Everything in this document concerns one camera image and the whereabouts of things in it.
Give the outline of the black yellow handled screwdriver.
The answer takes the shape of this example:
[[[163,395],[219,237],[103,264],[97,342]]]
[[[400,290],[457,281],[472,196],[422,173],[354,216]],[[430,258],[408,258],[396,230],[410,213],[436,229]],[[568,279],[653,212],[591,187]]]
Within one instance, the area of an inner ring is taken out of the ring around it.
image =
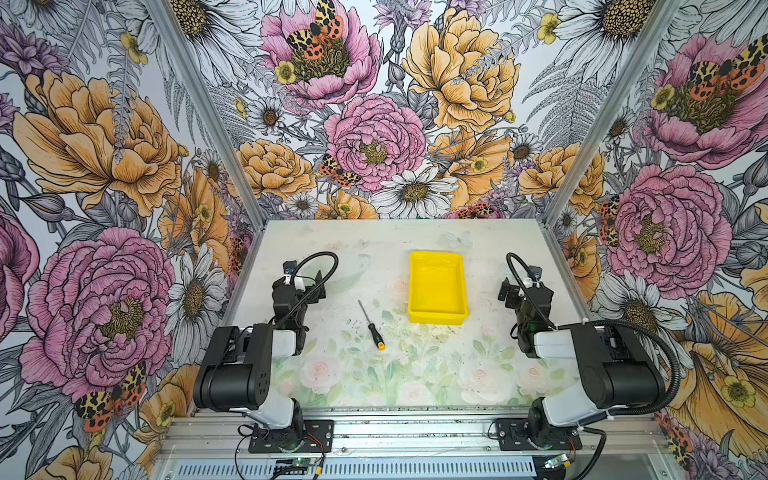
[[[376,348],[379,351],[384,351],[386,349],[386,343],[382,335],[379,333],[376,325],[371,321],[368,313],[365,310],[365,307],[363,306],[363,303],[361,301],[358,301],[358,305],[360,306],[363,316],[367,322],[368,330],[371,333],[371,337],[372,337],[372,340],[374,341],[374,344],[376,345]]]

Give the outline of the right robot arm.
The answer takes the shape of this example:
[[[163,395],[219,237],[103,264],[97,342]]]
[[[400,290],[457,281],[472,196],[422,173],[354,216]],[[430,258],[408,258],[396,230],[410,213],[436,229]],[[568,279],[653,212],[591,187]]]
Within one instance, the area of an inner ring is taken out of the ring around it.
[[[498,299],[516,314],[510,336],[536,360],[572,360],[575,384],[532,402],[524,419],[497,424],[501,447],[579,446],[587,426],[615,416],[647,415],[677,395],[683,367],[675,350],[647,327],[624,320],[551,323],[554,293],[532,271],[500,284]]]

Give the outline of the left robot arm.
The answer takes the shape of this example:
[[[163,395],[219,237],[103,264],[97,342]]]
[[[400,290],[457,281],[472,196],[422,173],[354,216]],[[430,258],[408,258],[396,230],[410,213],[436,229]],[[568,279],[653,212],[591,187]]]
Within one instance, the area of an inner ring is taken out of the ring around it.
[[[307,309],[326,297],[321,272],[309,278],[299,274],[308,262],[283,264],[283,277],[272,284],[273,319],[214,330],[193,385],[197,408],[238,413],[254,422],[252,452],[327,449],[305,421],[299,401],[271,385],[273,361],[303,353]]]

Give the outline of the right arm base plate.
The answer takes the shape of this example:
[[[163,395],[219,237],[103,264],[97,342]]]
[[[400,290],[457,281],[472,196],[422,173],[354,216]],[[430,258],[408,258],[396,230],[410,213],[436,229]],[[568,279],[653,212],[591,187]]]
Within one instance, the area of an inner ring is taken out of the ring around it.
[[[501,418],[495,421],[497,441],[502,451],[579,451],[583,448],[579,432],[547,423],[531,426],[527,419]]]

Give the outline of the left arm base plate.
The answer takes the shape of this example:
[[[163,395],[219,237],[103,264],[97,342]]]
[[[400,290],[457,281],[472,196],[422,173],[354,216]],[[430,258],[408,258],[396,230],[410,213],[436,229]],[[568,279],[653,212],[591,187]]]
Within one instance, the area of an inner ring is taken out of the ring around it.
[[[330,453],[334,439],[333,420],[305,420],[285,429],[257,428],[251,435],[251,454]]]

